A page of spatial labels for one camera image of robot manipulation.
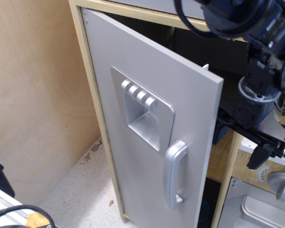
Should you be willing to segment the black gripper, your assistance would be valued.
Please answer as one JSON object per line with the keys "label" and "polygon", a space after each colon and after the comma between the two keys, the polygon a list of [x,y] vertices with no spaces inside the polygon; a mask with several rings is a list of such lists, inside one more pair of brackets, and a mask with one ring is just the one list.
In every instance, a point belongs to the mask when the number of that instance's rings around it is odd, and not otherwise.
{"label": "black gripper", "polygon": [[222,97],[215,125],[212,144],[218,144],[228,127],[256,143],[247,164],[256,170],[271,157],[285,155],[285,128],[274,115],[274,106],[281,92],[272,90],[266,94],[253,90],[244,78],[238,84],[239,97]]}

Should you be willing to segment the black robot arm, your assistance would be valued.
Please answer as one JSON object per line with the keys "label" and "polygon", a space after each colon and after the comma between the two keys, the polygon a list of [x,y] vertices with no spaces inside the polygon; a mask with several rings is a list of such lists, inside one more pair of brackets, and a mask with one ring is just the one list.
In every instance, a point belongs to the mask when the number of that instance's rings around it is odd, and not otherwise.
{"label": "black robot arm", "polygon": [[279,99],[285,97],[285,1],[202,0],[207,32],[194,27],[182,3],[174,2],[181,21],[202,38],[243,38],[248,43],[246,75],[238,83],[237,99],[222,97],[214,140],[227,126],[257,147],[247,164],[259,168],[270,157],[285,154],[285,128],[274,119]]}

